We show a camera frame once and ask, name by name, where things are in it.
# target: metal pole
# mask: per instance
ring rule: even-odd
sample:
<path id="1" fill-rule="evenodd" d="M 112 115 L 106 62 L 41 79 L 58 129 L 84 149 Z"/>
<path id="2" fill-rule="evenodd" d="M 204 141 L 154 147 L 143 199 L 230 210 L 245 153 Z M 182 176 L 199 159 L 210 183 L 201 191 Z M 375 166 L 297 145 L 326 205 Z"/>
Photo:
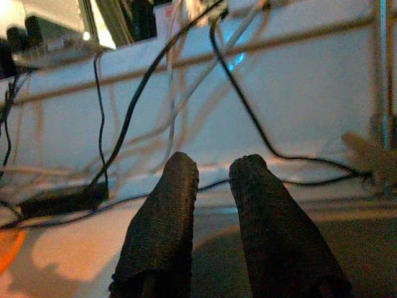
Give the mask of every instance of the metal pole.
<path id="1" fill-rule="evenodd" d="M 386 150 L 393 146 L 393 14 L 391 0 L 375 1 L 377 118 Z"/>

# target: black power cord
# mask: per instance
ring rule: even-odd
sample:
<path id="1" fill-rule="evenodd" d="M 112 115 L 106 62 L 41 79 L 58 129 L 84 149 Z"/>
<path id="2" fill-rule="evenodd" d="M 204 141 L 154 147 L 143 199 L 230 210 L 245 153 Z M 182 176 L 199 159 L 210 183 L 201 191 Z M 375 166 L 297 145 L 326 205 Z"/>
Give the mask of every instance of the black power cord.
<path id="1" fill-rule="evenodd" d="M 146 73 L 143 75 L 143 78 L 141 80 L 141 83 L 139 84 L 138 88 L 135 91 L 135 94 L 133 95 L 130 104 L 128 105 L 127 113 L 124 118 L 124 123 L 120 132 L 120 135 L 118 137 L 118 140 L 116 142 L 116 145 L 113 149 L 112 154 L 110 155 L 109 159 L 107 160 L 106 164 L 102 167 L 102 169 L 97 173 L 97 175 L 94 177 L 94 179 L 91 181 L 90 185 L 88 187 L 92 187 L 96 182 L 98 182 L 99 178 L 106 172 L 106 170 L 109 168 L 109 166 L 113 163 L 114 159 L 116 159 L 122 145 L 125 139 L 125 136 L 128 132 L 128 128 L 130 126 L 130 122 L 132 119 L 132 114 L 135 110 L 136 103 L 138 102 L 146 84 L 148 83 L 150 76 L 153 74 L 154 70 L 160 63 L 160 61 L 163 59 L 165 54 L 172 48 L 172 46 L 175 45 L 175 43 L 178 41 L 178 39 L 186 34 L 193 26 L 197 24 L 197 22 L 203 18 L 205 15 L 207 15 L 212 9 L 216 8 L 219 4 L 221 4 L 224 0 L 218 0 L 211 6 L 209 6 L 206 10 L 204 10 L 198 17 L 196 17 L 194 20 L 192 20 L 189 24 L 187 24 L 185 27 L 183 27 L 178 33 L 176 33 L 172 39 L 167 43 L 167 45 L 161 50 L 160 54 L 154 59 Z"/>
<path id="2" fill-rule="evenodd" d="M 217 18 L 217 20 L 212 23 L 211 28 L 210 28 L 210 40 L 211 40 L 211 44 L 213 47 L 213 51 L 214 51 L 216 57 L 218 58 L 220 64 L 222 65 L 222 68 L 225 71 L 228 79 L 230 80 L 230 83 L 233 85 L 235 91 L 237 92 L 237 94 L 240 98 L 240 101 L 244 105 L 245 110 L 249 115 L 249 118 L 255 125 L 255 128 L 258 131 L 259 135 L 261 136 L 262 141 L 265 143 L 266 147 L 270 150 L 270 152 L 273 155 L 275 155 L 276 157 L 281 158 L 283 160 L 304 160 L 304 161 L 310 161 L 310 162 L 314 162 L 314 163 L 321 163 L 321 164 L 329 165 L 334 168 L 341 169 L 343 171 L 347 171 L 350 173 L 345 176 L 337 177 L 334 179 L 327 179 L 324 181 L 315 181 L 315 182 L 307 182 L 307 183 L 294 182 L 294 181 L 283 181 L 283 182 L 289 183 L 289 184 L 294 184 L 294 185 L 300 185 L 300 186 L 323 186 L 323 185 L 327 185 L 327 184 L 337 183 L 337 182 L 347 180 L 347 179 L 367 178 L 367 177 L 371 176 L 372 175 L 371 172 L 360 172 L 360 171 L 357 171 L 356 169 L 351 168 L 350 166 L 342 165 L 335 161 L 327 160 L 324 158 L 312 158 L 312 157 L 308 157 L 308 156 L 287 156 L 287 155 L 284 155 L 284 154 L 278 152 L 274 148 L 273 144 L 271 144 L 269 138 L 267 137 L 262 125 L 259 123 L 258 118 L 256 117 L 251 106 L 249 105 L 242 89 L 239 87 L 239 84 L 237 83 L 233 74 L 229 70 L 225 60 L 223 59 L 223 55 L 222 55 L 218 45 L 216 44 L 215 29 L 216 29 L 216 24 L 219 19 L 220 19 L 220 17 Z"/>
<path id="3" fill-rule="evenodd" d="M 214 187 L 218 187 L 218 186 L 220 186 L 222 184 L 226 184 L 226 183 L 229 183 L 229 179 L 220 180 L 220 181 L 211 183 L 209 185 L 203 186 L 203 187 L 198 189 L 198 192 L 199 193 L 203 193 L 203 192 L 206 192 L 206 191 L 209 191 L 209 190 L 213 189 Z M 32 225 L 18 225 L 18 224 L 20 224 L 20 223 L 22 223 L 24 221 L 23 218 L 19 217 L 17 220 L 1 226 L 0 227 L 0 231 L 2 231 L 2 230 L 11 230 L 11 229 L 14 229 L 14 228 L 18 228 L 18 229 L 23 230 L 23 229 L 27 229 L 27 228 L 60 227 L 60 226 L 66 225 L 66 224 L 71 224 L 73 222 L 79 222 L 80 220 L 88 219 L 89 217 L 92 217 L 92 216 L 95 216 L 95 215 L 97 215 L 99 213 L 102 213 L 102 212 L 108 211 L 110 209 L 113 209 L 114 207 L 116 207 L 118 205 L 121 205 L 121 204 L 124 204 L 124 203 L 127 203 L 127 202 L 131 202 L 131 201 L 136 201 L 136 200 L 139 200 L 139 199 L 144 199 L 144 198 L 146 198 L 148 196 L 149 196 L 149 194 L 140 194 L 138 196 L 129 197 L 127 199 L 111 203 L 111 204 L 103 206 L 101 208 L 93 209 L 89 213 L 84 214 L 82 216 L 75 217 L 75 218 L 69 219 L 69 220 L 64 220 L 64 221 L 49 221 L 49 222 L 35 223 L 35 224 L 32 224 Z"/>
<path id="4" fill-rule="evenodd" d="M 99 109 L 100 109 L 100 116 L 101 116 L 101 122 L 100 122 L 100 128 L 99 128 L 99 136 L 98 136 L 98 148 L 99 148 L 99 155 L 100 155 L 100 158 L 102 160 L 102 168 L 105 168 L 106 162 L 105 162 L 104 152 L 103 152 L 103 149 L 102 149 L 102 135 L 104 133 L 104 126 L 105 126 L 105 112 L 104 112 L 104 104 L 102 102 L 102 93 L 100 91 L 99 78 L 98 78 L 98 69 L 97 69 L 97 61 L 98 61 L 98 58 L 101 55 L 102 55 L 102 53 L 98 53 L 95 56 L 93 65 L 94 65 L 94 76 L 95 76 L 95 83 L 96 83 L 96 86 L 97 86 L 98 102 L 99 102 Z M 105 176 L 106 188 L 109 188 L 109 177 L 107 175 L 107 168 L 105 168 L 104 176 Z"/>
<path id="5" fill-rule="evenodd" d="M 11 149 L 12 149 L 12 144 L 11 144 L 11 138 L 10 134 L 8 131 L 8 115 L 11 111 L 12 104 L 14 103 L 15 96 L 19 90 L 19 88 L 16 88 L 17 82 L 18 82 L 19 77 L 15 76 L 14 81 L 12 83 L 8 84 L 8 90 L 6 91 L 6 94 L 4 96 L 4 107 L 2 108 L 0 112 L 0 137 L 1 137 L 1 125 L 4 123 L 4 130 L 6 131 L 6 138 L 7 138 L 7 152 L 4 157 L 2 166 L 6 166 L 8 159 L 11 154 Z M 4 172 L 0 172 L 0 179 L 3 177 Z"/>

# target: power adapter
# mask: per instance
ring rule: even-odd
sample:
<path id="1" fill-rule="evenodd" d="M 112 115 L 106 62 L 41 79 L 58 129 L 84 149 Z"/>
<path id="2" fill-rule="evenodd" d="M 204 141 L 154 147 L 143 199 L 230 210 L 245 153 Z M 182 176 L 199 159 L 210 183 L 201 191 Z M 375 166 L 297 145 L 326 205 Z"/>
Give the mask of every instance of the power adapter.
<path id="1" fill-rule="evenodd" d="M 89 189 L 82 185 L 45 191 L 17 206 L 24 219 L 31 219 L 96 209 L 108 198 L 109 189 L 106 184 L 95 183 Z"/>

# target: blue light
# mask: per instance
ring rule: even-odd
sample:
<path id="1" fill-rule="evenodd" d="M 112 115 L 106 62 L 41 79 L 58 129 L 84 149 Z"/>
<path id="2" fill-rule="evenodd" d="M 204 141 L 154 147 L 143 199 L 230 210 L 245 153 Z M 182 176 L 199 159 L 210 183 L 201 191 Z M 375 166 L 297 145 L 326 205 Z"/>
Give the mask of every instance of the blue light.
<path id="1" fill-rule="evenodd" d="M 236 68 L 237 65 L 239 65 L 241 62 L 244 61 L 245 57 L 246 57 L 245 53 L 242 53 L 242 54 L 238 55 L 237 58 L 234 59 L 234 63 L 228 65 L 229 70 L 233 71 Z"/>
<path id="2" fill-rule="evenodd" d="M 236 60 L 234 61 L 234 64 L 235 64 L 235 65 L 240 64 L 241 62 L 243 62 L 243 60 L 245 59 L 245 57 L 246 57 L 246 54 L 242 53 L 240 56 L 238 56 L 238 57 L 236 58 Z"/>

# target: white surface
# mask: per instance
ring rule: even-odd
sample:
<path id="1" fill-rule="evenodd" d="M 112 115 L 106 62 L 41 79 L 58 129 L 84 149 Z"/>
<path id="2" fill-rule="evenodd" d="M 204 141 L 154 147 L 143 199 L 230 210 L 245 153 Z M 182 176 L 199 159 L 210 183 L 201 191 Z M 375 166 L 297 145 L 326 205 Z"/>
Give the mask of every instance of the white surface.
<path id="1" fill-rule="evenodd" d="M 275 11 L 267 24 L 263 17 L 258 17 L 240 43 L 366 16 L 370 11 L 369 3 L 361 0 L 311 0 L 295 4 L 288 9 Z M 226 39 L 238 24 L 239 20 L 228 20 L 222 25 Z M 287 154 L 348 159 L 349 154 L 340 140 L 341 135 L 348 130 L 366 135 L 373 111 L 371 38 L 372 31 L 364 28 L 240 54 L 229 59 L 249 101 L 279 150 Z M 101 76 L 107 78 L 146 68 L 162 46 L 163 41 L 150 40 L 106 53 L 100 62 Z M 181 56 L 188 58 L 210 51 L 208 28 L 195 29 L 188 35 Z M 177 71 L 176 77 L 183 72 L 185 84 L 188 85 L 205 67 L 186 67 Z M 73 86 L 92 81 L 93 77 L 92 61 L 41 71 L 27 82 L 22 95 Z M 117 127 L 110 98 L 116 100 L 117 110 L 123 119 L 139 81 L 133 79 L 102 87 L 107 119 L 105 148 L 112 147 Z M 136 107 L 128 138 L 154 127 L 159 121 L 158 115 L 164 117 L 166 112 L 162 107 L 166 101 L 167 85 L 165 72 L 153 75 Z M 0 94 L 4 90 L 5 83 L 2 83 Z M 16 134 L 14 119 L 17 118 L 18 109 L 13 109 L 9 118 L 12 138 Z M 196 121 L 198 115 L 205 115 L 205 121 Z M 81 169 L 85 163 L 98 156 L 99 123 L 95 89 L 26 104 L 18 164 Z M 181 123 L 182 119 L 178 118 L 178 129 Z M 269 168 L 283 178 L 312 180 L 339 174 L 324 168 L 274 160 L 263 148 L 219 67 L 193 95 L 189 104 L 188 123 L 194 137 L 182 147 L 182 151 L 198 163 L 202 185 L 227 177 L 228 165 L 235 158 L 250 153 L 262 154 Z M 0 152 L 5 152 L 5 149 L 6 144 L 2 139 Z M 136 170 L 142 172 L 152 168 L 162 157 L 162 151 L 143 152 L 123 162 L 120 167 L 126 170 L 139 161 L 142 165 Z M 122 189 L 120 197 L 150 190 L 156 180 L 155 176 L 132 179 Z M 312 198 L 324 201 L 329 196 L 363 193 L 360 182 L 338 184 L 326 189 L 291 189 L 291 192 L 300 202 Z M 197 206 L 233 204 L 227 188 L 220 193 L 222 195 L 213 193 L 202 196 Z M 110 282 L 109 273 L 114 269 L 125 229 L 138 206 L 139 203 L 136 203 L 132 207 L 114 209 L 64 228 L 30 233 L 18 262 L 0 278 L 0 297 L 69 298 L 77 297 L 78 293 L 80 297 L 90 297 L 85 295 L 92 291 L 96 293 L 92 293 L 91 297 L 107 297 L 105 290 Z M 230 223 L 226 221 L 224 224 L 227 227 Z M 208 221 L 208 227 L 218 224 L 221 223 L 216 220 Z M 202 226 L 195 230 L 201 237 L 209 232 Z"/>

